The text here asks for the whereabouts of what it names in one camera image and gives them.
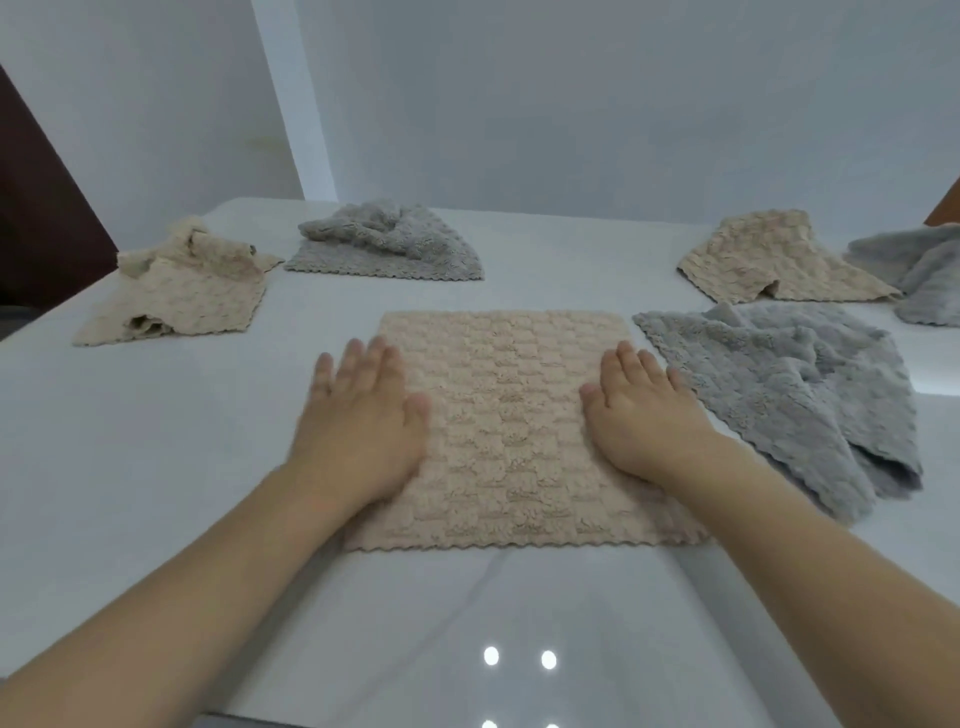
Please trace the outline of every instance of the table surface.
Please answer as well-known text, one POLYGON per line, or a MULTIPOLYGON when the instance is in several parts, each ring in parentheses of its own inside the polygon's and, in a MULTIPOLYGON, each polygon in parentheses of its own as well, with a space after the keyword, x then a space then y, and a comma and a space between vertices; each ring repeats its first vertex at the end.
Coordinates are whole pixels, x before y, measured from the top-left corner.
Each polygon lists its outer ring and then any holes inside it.
MULTIPOLYGON (((335 208, 241 199, 206 220, 289 257, 297 224, 335 208)), ((0 343, 0 675, 226 513, 284 456, 318 352, 371 336, 385 311, 566 308, 629 319, 710 306, 675 270, 707 227, 438 212, 476 248, 486 280, 274 270, 244 333, 71 347, 111 276, 0 343)), ((921 392, 926 469, 923 493, 881 504, 855 530, 960 600, 951 434, 960 330, 903 324, 883 303, 850 310, 894 332, 921 392)), ((210 708, 304 726, 836 725, 713 545, 347 555, 331 545, 210 708), (490 645, 494 667, 483 660, 490 645), (555 669, 541 666, 544 650, 555 669)))

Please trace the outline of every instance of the right hand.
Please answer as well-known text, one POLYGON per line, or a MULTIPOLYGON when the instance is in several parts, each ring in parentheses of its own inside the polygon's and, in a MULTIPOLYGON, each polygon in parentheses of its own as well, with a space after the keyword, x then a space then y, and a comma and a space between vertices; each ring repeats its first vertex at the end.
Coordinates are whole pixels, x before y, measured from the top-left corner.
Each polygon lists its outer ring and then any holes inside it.
POLYGON ((600 385, 585 384, 580 397, 600 451, 621 471, 666 490, 691 464, 715 453, 712 446, 737 446, 713 429, 680 372, 664 372, 650 352, 634 352, 629 341, 604 352, 600 385))

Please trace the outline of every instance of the folded towel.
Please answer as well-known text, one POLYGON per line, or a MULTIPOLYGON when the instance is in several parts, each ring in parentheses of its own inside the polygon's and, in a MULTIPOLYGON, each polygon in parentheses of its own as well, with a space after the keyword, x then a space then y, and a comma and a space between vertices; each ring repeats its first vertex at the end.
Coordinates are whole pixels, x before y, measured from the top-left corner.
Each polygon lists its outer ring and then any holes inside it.
POLYGON ((424 206, 390 200, 346 205, 300 225, 308 238, 284 267, 396 279, 482 280, 480 258, 457 231, 424 206))
POLYGON ((960 225, 854 240, 844 258, 906 294, 894 311, 907 323, 960 327, 960 225))
POLYGON ((725 218, 678 267, 718 303, 763 293, 782 301, 873 301, 899 293, 821 247, 798 209, 725 218))
POLYGON ((913 389, 887 331, 822 303, 638 313, 698 398, 837 520, 921 487, 913 389))
POLYGON ((75 346, 168 333, 242 331, 282 258, 209 233, 199 217, 174 224, 162 245, 117 255, 119 285, 74 337, 75 346))
POLYGON ((388 313, 411 389, 433 398, 419 474, 347 530, 346 550, 681 544, 707 532, 590 441, 578 387, 629 336, 611 313, 388 313))

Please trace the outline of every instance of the microfiber towel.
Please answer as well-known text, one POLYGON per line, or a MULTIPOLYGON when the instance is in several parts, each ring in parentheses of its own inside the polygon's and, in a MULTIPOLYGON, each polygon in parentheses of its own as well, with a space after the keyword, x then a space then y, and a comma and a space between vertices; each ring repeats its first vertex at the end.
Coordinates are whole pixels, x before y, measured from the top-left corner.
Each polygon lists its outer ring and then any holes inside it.
POLYGON ((242 331, 263 298, 265 272, 280 262, 252 245, 211 235, 199 217, 186 218, 162 245, 117 255, 117 289, 73 343, 242 331))
POLYGON ((587 435, 577 390, 629 337, 589 311, 388 313, 412 390, 433 399, 420 472, 347 529, 346 550, 683 544, 705 529, 616 470, 587 435))
POLYGON ((906 294, 894 308, 905 322, 960 327, 960 225, 854 240, 844 259, 906 294))
POLYGON ((390 200, 345 205, 300 225, 307 238, 284 267, 394 279, 482 280, 480 258, 460 234, 421 205, 390 200))
POLYGON ((874 301, 900 291, 825 250, 799 209, 728 217, 678 265, 718 303, 874 301))
POLYGON ((921 487, 913 388, 887 331, 824 303, 722 303, 634 321, 707 409, 838 521, 921 487))

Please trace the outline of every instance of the beige towel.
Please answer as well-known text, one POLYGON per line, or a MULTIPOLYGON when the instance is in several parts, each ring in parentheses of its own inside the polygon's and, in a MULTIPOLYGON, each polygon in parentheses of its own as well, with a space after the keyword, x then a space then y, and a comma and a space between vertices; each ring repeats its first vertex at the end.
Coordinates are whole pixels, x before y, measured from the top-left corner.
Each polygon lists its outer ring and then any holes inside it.
POLYGON ((782 301, 875 301, 900 292, 824 250, 798 209, 725 218, 678 267, 719 303, 746 303, 761 293, 782 301))
POLYGON ((171 227, 162 245, 120 253, 119 285, 74 337, 75 346, 114 344, 168 333, 242 331, 282 258, 209 233, 199 217, 171 227))
POLYGON ((578 388, 619 316, 577 311, 388 313, 380 333, 433 398, 430 454, 392 501, 348 529, 347 550, 692 543, 676 500, 615 470, 586 434, 578 388))

